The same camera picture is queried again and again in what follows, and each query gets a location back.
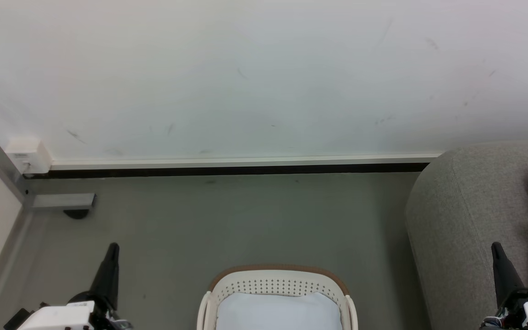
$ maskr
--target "gray floor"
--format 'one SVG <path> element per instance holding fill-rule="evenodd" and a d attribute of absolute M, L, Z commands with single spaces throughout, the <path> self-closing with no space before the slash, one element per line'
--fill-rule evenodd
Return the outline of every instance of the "gray floor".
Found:
<path fill-rule="evenodd" d="M 12 276 L 6 290 L 22 291 L 15 308 L 66 303 L 88 288 L 107 245 L 118 242 L 119 312 L 139 330 L 194 329 L 212 278 L 254 263 L 331 270 L 350 288 L 361 329 L 428 329 L 404 227 L 404 205 L 416 178 L 368 173 L 39 180 L 39 193 L 95 192 L 97 204 L 80 221 L 61 212 L 38 213 L 33 222 L 41 226 L 28 233 L 40 244 L 38 253 L 22 264 L 27 277 Z"/>

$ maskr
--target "brown basket rim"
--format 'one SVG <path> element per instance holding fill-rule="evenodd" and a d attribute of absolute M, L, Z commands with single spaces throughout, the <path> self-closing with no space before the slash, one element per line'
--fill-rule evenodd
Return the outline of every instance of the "brown basket rim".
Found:
<path fill-rule="evenodd" d="M 325 275 L 331 278 L 341 289 L 343 295 L 350 294 L 350 291 L 347 289 L 346 284 L 339 277 L 337 277 L 333 272 L 330 272 L 326 269 L 319 267 L 310 267 L 310 266 L 301 266 L 301 265 L 291 265 L 291 264 L 256 264 L 256 265 L 243 265 L 228 268 L 220 272 L 211 282 L 209 286 L 209 291 L 213 292 L 213 289 L 217 283 L 227 275 L 233 272 L 240 271 L 264 271 L 264 270 L 281 270 L 281 271 L 302 271 L 302 272 L 312 272 L 315 274 Z"/>

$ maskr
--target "white basket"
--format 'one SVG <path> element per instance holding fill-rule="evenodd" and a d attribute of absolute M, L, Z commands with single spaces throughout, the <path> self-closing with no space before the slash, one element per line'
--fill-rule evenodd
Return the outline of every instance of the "white basket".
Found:
<path fill-rule="evenodd" d="M 222 272 L 203 296 L 197 330 L 215 330 L 217 307 L 235 292 L 291 297 L 319 292 L 339 306 L 343 330 L 358 330 L 356 307 L 343 282 L 324 269 L 295 265 L 251 265 Z"/>

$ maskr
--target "white electrical box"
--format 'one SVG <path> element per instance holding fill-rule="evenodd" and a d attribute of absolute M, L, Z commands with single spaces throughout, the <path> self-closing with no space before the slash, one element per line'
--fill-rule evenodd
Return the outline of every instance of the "white electrical box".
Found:
<path fill-rule="evenodd" d="M 52 165 L 50 154 L 37 138 L 12 138 L 5 153 L 22 174 L 48 173 Z"/>

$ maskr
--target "sofa arm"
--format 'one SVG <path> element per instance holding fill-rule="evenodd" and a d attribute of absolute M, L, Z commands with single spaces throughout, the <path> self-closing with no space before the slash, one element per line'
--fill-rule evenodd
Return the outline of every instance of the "sofa arm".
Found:
<path fill-rule="evenodd" d="M 496 311 L 492 242 L 528 286 L 528 142 L 443 154 L 417 179 L 406 215 L 432 328 L 478 328 Z"/>

